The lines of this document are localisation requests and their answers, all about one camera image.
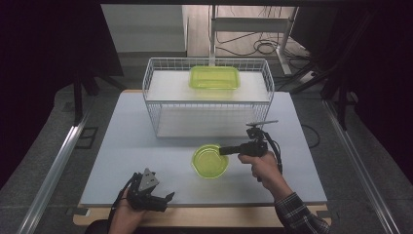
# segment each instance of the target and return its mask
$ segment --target metal pole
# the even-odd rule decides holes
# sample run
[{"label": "metal pole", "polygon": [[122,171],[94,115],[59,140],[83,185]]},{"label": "metal pole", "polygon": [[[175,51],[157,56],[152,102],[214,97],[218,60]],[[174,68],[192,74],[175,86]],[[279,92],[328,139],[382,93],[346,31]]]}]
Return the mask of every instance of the metal pole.
[{"label": "metal pole", "polygon": [[283,34],[282,42],[280,43],[280,48],[279,48],[281,53],[283,53],[283,51],[285,50],[285,46],[286,46],[286,42],[288,41],[289,33],[291,32],[291,28],[292,28],[292,25],[294,24],[295,16],[297,15],[297,10],[298,10],[298,7],[294,7],[291,15],[289,15],[288,17],[288,22],[286,24],[285,32]]},{"label": "metal pole", "polygon": [[80,78],[80,72],[74,74],[73,81],[73,94],[75,100],[75,123],[74,126],[78,126],[83,118],[83,102],[82,102],[82,81]]},{"label": "metal pole", "polygon": [[60,151],[58,152],[55,161],[53,162],[51,168],[49,169],[48,174],[43,180],[42,186],[40,187],[39,191],[37,192],[36,197],[34,198],[30,208],[28,209],[26,216],[24,217],[23,221],[18,230],[18,234],[31,234],[34,233],[37,224],[40,221],[40,218],[43,215],[44,210],[46,209],[52,194],[55,191],[58,181],[60,180],[60,176],[64,171],[64,168],[67,164],[67,161],[70,158],[72,150],[76,145],[76,141],[79,138],[80,133],[82,132],[83,128],[85,127],[86,121],[89,118],[90,110],[92,108],[93,103],[90,103],[88,106],[86,114],[83,116],[82,120],[80,121],[78,126],[73,126],[67,137],[64,141]]},{"label": "metal pole", "polygon": [[371,202],[374,211],[376,212],[380,222],[382,223],[383,228],[385,229],[386,233],[399,234],[400,231],[398,230],[397,224],[394,221],[393,214],[390,211],[385,198],[382,196],[378,187],[374,183],[374,180],[371,177],[370,173],[365,168],[364,163],[361,159],[362,155],[358,154],[349,133],[341,127],[339,121],[335,118],[335,116],[337,115],[335,106],[330,100],[323,100],[322,104],[328,112],[333,127],[347,151],[356,174],[364,188],[365,193],[367,194],[367,197]]},{"label": "metal pole", "polygon": [[215,5],[212,5],[212,15],[210,17],[210,41],[209,41],[209,65],[215,66]]}]

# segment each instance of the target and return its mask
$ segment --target white wire rack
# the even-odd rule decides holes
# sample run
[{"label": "white wire rack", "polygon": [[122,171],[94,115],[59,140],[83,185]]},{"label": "white wire rack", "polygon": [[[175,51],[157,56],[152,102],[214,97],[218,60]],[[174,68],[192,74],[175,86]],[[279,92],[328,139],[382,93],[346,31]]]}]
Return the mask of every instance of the white wire rack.
[{"label": "white wire rack", "polygon": [[190,70],[209,58],[151,58],[143,97],[157,137],[246,137],[246,123],[265,121],[274,82],[263,58],[216,58],[240,72],[235,91],[194,90]]}]

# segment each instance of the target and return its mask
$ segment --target floor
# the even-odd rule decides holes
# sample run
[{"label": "floor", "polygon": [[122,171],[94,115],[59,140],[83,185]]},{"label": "floor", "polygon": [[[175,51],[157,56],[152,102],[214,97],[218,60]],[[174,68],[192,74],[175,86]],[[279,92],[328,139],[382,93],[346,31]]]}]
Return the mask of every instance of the floor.
[{"label": "floor", "polygon": [[[232,9],[232,11],[235,14],[238,13],[237,9]],[[232,14],[231,9],[228,10],[227,14]],[[228,40],[230,37],[231,35],[225,38],[223,36],[222,40]],[[292,40],[290,45],[298,52],[302,50],[294,46],[295,42]],[[195,48],[188,47],[188,56],[204,56],[205,51],[207,52],[207,49],[201,49],[201,46]],[[247,53],[246,48],[247,46],[240,45],[231,48],[231,50]],[[151,55],[143,56],[140,54],[120,55],[125,77],[115,78],[128,89],[139,89],[147,59],[150,57]],[[289,81],[288,78],[283,77],[280,64],[276,59],[268,59],[268,62],[277,88]],[[297,67],[303,65],[303,62],[299,61]],[[100,87],[99,95],[88,97],[84,93],[85,103],[93,104],[85,127],[96,129],[94,142],[89,148],[79,147],[88,145],[89,142],[83,140],[77,142],[78,147],[73,149],[35,233],[84,233],[86,230],[85,226],[74,225],[72,216],[76,211],[94,164],[94,158],[98,153],[120,94],[118,89],[100,79],[96,78],[96,81]],[[328,199],[327,207],[332,218],[331,233],[391,233],[385,231],[378,217],[374,201],[368,196],[362,179],[357,173],[357,168],[334,128],[331,117],[319,96],[320,87],[322,87],[322,83],[293,95],[292,98]],[[49,121],[41,134],[8,183],[0,191],[0,233],[17,232],[73,124],[74,107],[71,86],[57,92],[55,104]],[[405,178],[378,140],[360,122],[352,106],[348,106],[346,120],[348,123],[347,134],[352,139],[357,154],[374,181],[384,204],[390,210],[399,233],[413,233],[412,184]],[[113,173],[114,170],[117,169],[108,169],[108,173]],[[142,229],[142,231],[145,233],[199,233],[199,230],[185,228]],[[237,232],[234,229],[209,231]],[[277,230],[258,231],[270,233]]]}]

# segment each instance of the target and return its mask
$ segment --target white table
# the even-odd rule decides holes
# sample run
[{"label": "white table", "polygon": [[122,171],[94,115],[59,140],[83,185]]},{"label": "white table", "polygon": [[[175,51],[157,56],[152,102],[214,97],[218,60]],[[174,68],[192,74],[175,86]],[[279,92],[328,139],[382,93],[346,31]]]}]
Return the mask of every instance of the white table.
[{"label": "white table", "polygon": [[[289,185],[307,204],[324,204],[327,200],[288,93],[275,93],[267,120],[279,120],[264,131],[280,145]],[[80,204],[109,207],[133,173],[149,168],[160,181],[153,195],[175,192],[170,207],[272,206],[270,193],[237,155],[229,156],[227,171],[216,179],[199,177],[191,166],[192,155],[202,144],[239,145],[248,140],[246,133],[245,139],[156,138],[142,94],[122,93]]]}]

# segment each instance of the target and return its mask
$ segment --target black cable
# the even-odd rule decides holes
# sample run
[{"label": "black cable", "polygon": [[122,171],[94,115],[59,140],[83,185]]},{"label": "black cable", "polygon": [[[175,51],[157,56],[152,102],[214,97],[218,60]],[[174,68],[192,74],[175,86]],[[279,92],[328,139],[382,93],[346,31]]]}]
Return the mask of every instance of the black cable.
[{"label": "black cable", "polygon": [[292,63],[292,61],[294,61],[294,60],[306,60],[306,61],[308,61],[307,58],[290,58],[290,59],[288,60],[288,64],[289,64],[290,66],[294,67],[295,69],[299,69],[299,70],[301,70],[301,69],[303,69],[304,67],[306,67],[307,64],[305,64],[304,66],[298,67],[298,66],[296,66],[296,65],[294,65],[294,64]]},{"label": "black cable", "polygon": [[230,6],[230,11],[231,11],[231,13],[233,14],[233,16],[235,16],[235,13],[234,13],[233,10],[232,10],[232,6]]},{"label": "black cable", "polygon": [[272,7],[272,6],[270,7],[270,11],[268,11],[267,18],[269,18],[269,17],[270,17],[270,14],[271,14],[271,9],[273,9],[273,7]]},{"label": "black cable", "polygon": [[[259,49],[261,47],[271,47],[272,51],[271,52],[263,52],[260,51]],[[267,55],[271,55],[272,53],[274,53],[277,49],[278,43],[273,41],[273,40],[267,40],[267,39],[260,39],[257,40],[256,42],[254,42],[254,48],[257,52],[259,52],[261,55],[267,56]]]},{"label": "black cable", "polygon": [[[271,60],[271,59],[278,60],[277,57],[275,57],[275,58],[265,58],[265,59],[266,59],[266,60]],[[292,75],[292,76],[273,76],[274,85],[275,85],[275,86],[281,86],[281,87],[279,87],[279,88],[277,89],[277,91],[279,91],[283,86],[285,86],[285,85],[287,85],[287,84],[295,81],[295,80],[294,80],[295,75],[296,75],[297,73],[300,73],[301,70],[306,69],[306,68],[307,68],[307,67],[304,66],[304,67],[302,67],[301,69],[298,69],[298,71],[297,71],[296,73],[294,73],[294,75]]]},{"label": "black cable", "polygon": [[265,13],[267,11],[267,6],[264,6],[261,10],[261,12],[258,14],[258,17],[261,16],[262,13]]},{"label": "black cable", "polygon": [[263,134],[264,137],[270,143],[271,147],[273,148],[274,154],[277,158],[277,166],[279,168],[280,173],[282,174],[282,153],[280,152],[280,146],[276,147],[276,142],[271,139],[270,135],[267,132],[263,132]]},{"label": "black cable", "polygon": [[[307,67],[309,66],[313,66],[311,62],[307,63],[303,68],[301,68],[300,70],[297,71],[297,73],[300,73],[301,70],[306,70]],[[282,88],[284,88],[285,86],[291,84],[292,82],[296,81],[296,79],[294,79],[294,76],[291,77],[291,80],[286,81],[283,85],[281,85],[278,89],[277,92],[280,91]]]},{"label": "black cable", "polygon": [[240,56],[240,57],[250,56],[250,55],[255,54],[255,52],[256,52],[256,51],[254,51],[254,52],[251,52],[251,53],[243,54],[243,55],[242,55],[242,54],[237,54],[237,53],[235,53],[235,52],[232,52],[232,51],[227,50],[227,49],[222,48],[222,47],[215,47],[215,49],[222,50],[222,51],[226,51],[226,52],[228,52],[228,53],[230,53],[230,54],[232,54],[232,55],[234,55],[234,56]]},{"label": "black cable", "polygon": [[276,144],[277,149],[279,150],[279,153],[280,153],[280,156],[281,156],[282,155],[282,149],[280,148],[280,145],[275,140],[273,140],[273,142]]},{"label": "black cable", "polygon": [[247,37],[247,36],[250,36],[250,35],[253,35],[253,34],[257,34],[257,33],[259,33],[259,32],[251,32],[251,33],[248,33],[248,34],[246,34],[246,35],[239,36],[239,37],[236,37],[236,38],[233,38],[233,39],[230,39],[230,40],[227,40],[227,41],[223,41],[223,42],[219,41],[219,39],[218,39],[218,33],[217,33],[217,34],[216,34],[216,41],[217,41],[219,44],[225,44],[225,43],[232,42],[232,41],[236,41],[236,40],[242,39],[242,38],[244,38],[244,37]]},{"label": "black cable", "polygon": [[210,5],[207,7],[207,37],[209,38],[209,44],[210,44]]},{"label": "black cable", "polygon": [[316,134],[316,136],[317,136],[317,142],[316,142],[315,144],[313,144],[313,145],[310,145],[309,148],[314,148],[314,147],[319,146],[319,143],[321,142],[321,137],[319,136],[319,133],[318,133],[314,128],[312,128],[312,127],[310,127],[310,126],[308,126],[308,125],[303,125],[303,124],[302,124],[301,127],[305,127],[305,128],[310,129],[310,130],[313,131],[313,132]]},{"label": "black cable", "polygon": [[295,59],[295,58],[307,59],[307,60],[311,59],[311,57],[309,57],[309,56],[297,56],[294,53],[292,53],[291,51],[289,51],[287,48],[284,49],[284,55],[285,55],[286,59]]}]

